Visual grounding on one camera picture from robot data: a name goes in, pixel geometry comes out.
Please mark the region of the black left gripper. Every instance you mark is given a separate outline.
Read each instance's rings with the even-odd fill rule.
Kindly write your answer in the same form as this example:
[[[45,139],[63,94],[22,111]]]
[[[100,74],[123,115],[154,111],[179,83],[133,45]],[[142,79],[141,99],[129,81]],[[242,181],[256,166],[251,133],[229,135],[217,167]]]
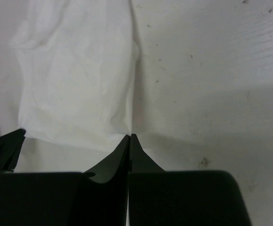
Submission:
[[[0,173],[14,171],[24,140],[24,129],[0,136]]]

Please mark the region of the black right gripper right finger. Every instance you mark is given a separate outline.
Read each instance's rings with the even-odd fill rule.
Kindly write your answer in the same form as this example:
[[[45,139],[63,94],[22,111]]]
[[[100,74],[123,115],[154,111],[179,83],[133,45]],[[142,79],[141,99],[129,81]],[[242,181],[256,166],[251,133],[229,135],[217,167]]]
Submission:
[[[165,171],[130,139],[132,226],[249,226],[239,186],[221,170]]]

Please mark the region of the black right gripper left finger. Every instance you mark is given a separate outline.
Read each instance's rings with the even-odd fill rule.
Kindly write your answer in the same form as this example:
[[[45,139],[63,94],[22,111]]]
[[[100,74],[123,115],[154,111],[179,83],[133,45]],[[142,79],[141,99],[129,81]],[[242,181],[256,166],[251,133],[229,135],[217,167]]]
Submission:
[[[0,226],[124,226],[129,142],[86,172],[0,174]]]

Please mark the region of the white tank top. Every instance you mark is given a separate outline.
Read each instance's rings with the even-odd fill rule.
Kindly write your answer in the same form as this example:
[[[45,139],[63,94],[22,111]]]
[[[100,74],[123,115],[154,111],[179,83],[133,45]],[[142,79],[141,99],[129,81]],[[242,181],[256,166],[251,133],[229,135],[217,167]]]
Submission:
[[[31,0],[12,47],[26,136],[111,152],[132,131],[139,48],[127,0]]]

